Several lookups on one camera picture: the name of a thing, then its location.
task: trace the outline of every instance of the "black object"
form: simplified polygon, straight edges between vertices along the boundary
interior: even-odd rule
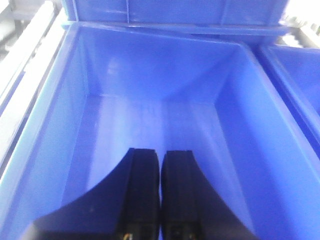
[[[165,240],[258,240],[212,188],[192,151],[168,151],[161,170]]]
[[[155,240],[159,163],[154,150],[130,148],[116,168],[70,204],[36,219],[22,240]]]

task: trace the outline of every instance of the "blue container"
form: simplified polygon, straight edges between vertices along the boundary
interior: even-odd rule
[[[320,161],[243,45],[76,22],[0,184],[0,239],[79,197],[128,148],[192,150],[262,240],[318,240]]]
[[[62,0],[70,21],[278,26],[288,0]]]
[[[320,50],[265,46],[258,56],[320,157]]]
[[[288,32],[279,19],[288,0],[62,0],[70,21],[100,22],[272,44]]]

